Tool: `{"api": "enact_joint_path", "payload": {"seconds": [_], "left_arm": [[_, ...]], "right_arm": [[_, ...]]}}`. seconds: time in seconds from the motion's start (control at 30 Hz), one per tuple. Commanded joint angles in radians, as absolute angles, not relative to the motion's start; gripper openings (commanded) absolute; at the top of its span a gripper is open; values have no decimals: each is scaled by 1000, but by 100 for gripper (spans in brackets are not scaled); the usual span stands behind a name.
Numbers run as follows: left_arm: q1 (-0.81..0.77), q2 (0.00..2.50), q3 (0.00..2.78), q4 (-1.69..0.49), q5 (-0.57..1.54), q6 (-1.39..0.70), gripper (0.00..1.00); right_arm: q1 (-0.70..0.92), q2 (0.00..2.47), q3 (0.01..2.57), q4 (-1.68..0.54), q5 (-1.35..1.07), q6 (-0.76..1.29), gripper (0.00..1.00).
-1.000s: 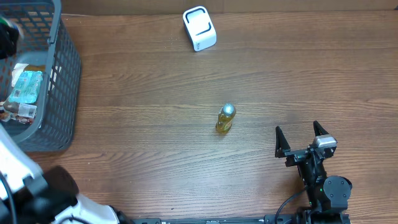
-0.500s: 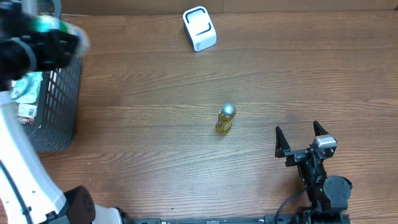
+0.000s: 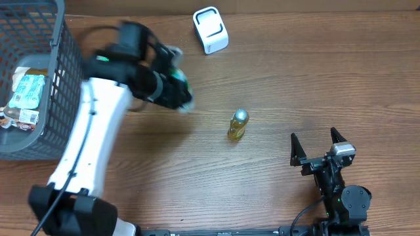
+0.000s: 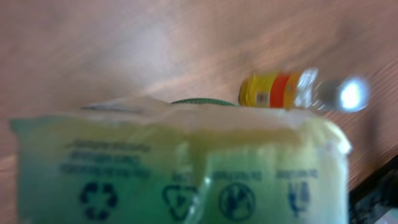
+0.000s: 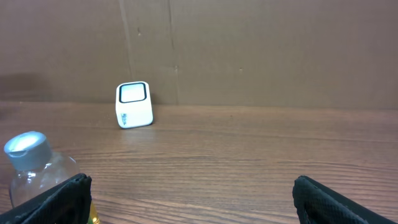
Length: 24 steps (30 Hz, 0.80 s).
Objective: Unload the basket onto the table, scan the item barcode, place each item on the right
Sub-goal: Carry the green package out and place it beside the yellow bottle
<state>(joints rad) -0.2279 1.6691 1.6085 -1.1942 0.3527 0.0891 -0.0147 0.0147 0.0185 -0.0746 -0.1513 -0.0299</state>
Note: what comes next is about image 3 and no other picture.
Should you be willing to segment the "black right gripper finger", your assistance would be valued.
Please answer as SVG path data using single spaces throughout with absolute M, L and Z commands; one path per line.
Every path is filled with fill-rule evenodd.
M 347 139 L 345 139 L 335 127 L 331 127 L 330 133 L 334 144 L 347 141 Z
M 304 160 L 306 160 L 306 153 L 296 134 L 292 133 L 290 165 L 293 167 L 301 166 Z

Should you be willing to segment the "teal tissue pack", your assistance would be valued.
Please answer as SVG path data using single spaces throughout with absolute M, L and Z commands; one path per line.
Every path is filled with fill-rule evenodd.
M 179 113 L 190 113 L 195 108 L 195 98 L 192 87 L 188 83 L 187 77 L 181 69 L 173 70 L 172 76 L 183 84 L 184 93 L 187 96 L 186 101 L 182 102 L 182 104 L 177 108 L 177 111 Z

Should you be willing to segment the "yellow drink bottle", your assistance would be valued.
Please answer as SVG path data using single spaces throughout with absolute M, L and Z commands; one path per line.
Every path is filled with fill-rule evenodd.
M 244 109 L 238 109 L 230 120 L 230 127 L 227 135 L 229 139 L 238 141 L 242 138 L 245 133 L 246 125 L 249 121 L 249 114 Z

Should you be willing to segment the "teal wet wipes pack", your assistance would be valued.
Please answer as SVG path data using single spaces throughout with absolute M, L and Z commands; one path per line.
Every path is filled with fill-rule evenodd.
M 20 80 L 8 106 L 19 109 L 36 109 L 39 106 L 43 87 L 44 75 L 25 75 Z

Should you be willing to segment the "beige brown snack bag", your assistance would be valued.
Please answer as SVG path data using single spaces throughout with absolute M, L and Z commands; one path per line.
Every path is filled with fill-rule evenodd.
M 35 69 L 29 67 L 17 67 L 12 76 L 12 96 L 20 82 L 25 75 L 44 75 L 45 84 L 47 78 L 47 69 Z M 34 131 L 39 121 L 39 106 L 36 109 L 19 109 L 10 108 L 9 101 L 5 107 L 1 107 L 1 128 L 18 128 L 23 131 Z

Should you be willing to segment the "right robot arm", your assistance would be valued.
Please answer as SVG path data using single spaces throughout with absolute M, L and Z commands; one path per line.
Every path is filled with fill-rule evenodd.
M 290 165 L 301 167 L 303 176 L 312 175 L 320 191 L 320 199 L 307 206 L 282 233 L 289 235 L 369 235 L 367 220 L 372 194 L 357 185 L 345 185 L 341 171 L 352 164 L 356 148 L 336 128 L 330 129 L 332 146 L 323 156 L 309 159 L 296 134 L 291 134 Z M 317 218 L 310 226 L 297 226 L 299 218 L 322 203 L 326 217 Z

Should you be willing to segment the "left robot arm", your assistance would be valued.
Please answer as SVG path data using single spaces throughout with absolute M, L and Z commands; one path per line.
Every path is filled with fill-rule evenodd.
M 116 134 L 133 98 L 181 113 L 194 95 L 179 65 L 183 53 L 163 44 L 146 26 L 124 21 L 119 37 L 85 62 L 75 123 L 46 186 L 33 186 L 29 205 L 36 231 L 47 235 L 140 235 L 138 225 L 102 199 Z

